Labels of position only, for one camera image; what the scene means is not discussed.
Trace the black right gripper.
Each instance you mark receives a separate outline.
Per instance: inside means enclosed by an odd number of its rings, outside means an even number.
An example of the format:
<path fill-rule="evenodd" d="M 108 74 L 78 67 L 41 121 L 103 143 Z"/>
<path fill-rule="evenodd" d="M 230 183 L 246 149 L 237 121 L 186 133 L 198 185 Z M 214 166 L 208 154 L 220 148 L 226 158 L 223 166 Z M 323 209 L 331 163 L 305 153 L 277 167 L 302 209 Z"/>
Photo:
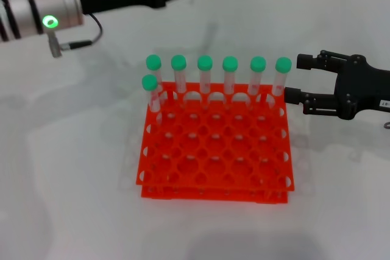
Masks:
<path fill-rule="evenodd" d="M 284 89 L 285 103 L 302 104 L 303 114 L 351 120 L 363 110 L 389 112 L 389 71 L 372 67 L 362 55 L 321 50 L 317 57 L 299 54 L 296 67 L 338 73 L 335 96 Z"/>

